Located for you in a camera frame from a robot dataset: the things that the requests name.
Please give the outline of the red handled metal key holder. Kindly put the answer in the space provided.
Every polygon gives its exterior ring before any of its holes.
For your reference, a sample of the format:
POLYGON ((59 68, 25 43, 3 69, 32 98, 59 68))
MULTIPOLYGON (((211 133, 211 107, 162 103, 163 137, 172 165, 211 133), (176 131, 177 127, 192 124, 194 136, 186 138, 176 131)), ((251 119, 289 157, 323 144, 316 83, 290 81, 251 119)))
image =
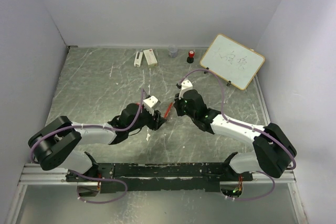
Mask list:
POLYGON ((169 115, 169 113, 170 113, 170 111, 171 111, 172 106, 173 106, 173 102, 171 102, 171 103, 169 104, 169 106, 168 106, 166 112, 164 113, 164 118, 165 118, 165 119, 167 119, 167 117, 168 117, 168 115, 169 115))

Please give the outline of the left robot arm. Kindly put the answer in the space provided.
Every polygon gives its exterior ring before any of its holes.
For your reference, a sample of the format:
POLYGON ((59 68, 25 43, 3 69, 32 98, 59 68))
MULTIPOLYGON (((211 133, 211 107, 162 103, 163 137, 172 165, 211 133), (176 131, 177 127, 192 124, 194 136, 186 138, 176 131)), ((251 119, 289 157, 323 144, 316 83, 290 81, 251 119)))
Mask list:
POLYGON ((76 150, 79 145, 116 145, 133 131, 147 127, 158 130, 166 119, 158 110, 137 103, 128 104, 120 115, 103 125, 79 124, 60 116, 28 141, 31 161, 43 170, 62 167, 78 172, 90 182, 97 178, 98 164, 88 152, 76 150))

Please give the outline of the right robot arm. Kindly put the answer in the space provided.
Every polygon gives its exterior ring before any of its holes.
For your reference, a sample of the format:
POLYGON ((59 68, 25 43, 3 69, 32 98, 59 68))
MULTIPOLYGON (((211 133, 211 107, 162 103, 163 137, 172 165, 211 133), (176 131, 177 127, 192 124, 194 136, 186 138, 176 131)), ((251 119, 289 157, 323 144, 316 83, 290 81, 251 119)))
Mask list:
POLYGON ((253 148, 251 152, 232 153, 226 158, 223 176, 227 180, 233 181, 240 174, 256 171, 280 178, 297 155, 277 124, 262 126, 225 119, 220 111, 208 108, 194 89, 177 93, 173 106, 178 116, 188 116, 201 131, 227 136, 253 148))

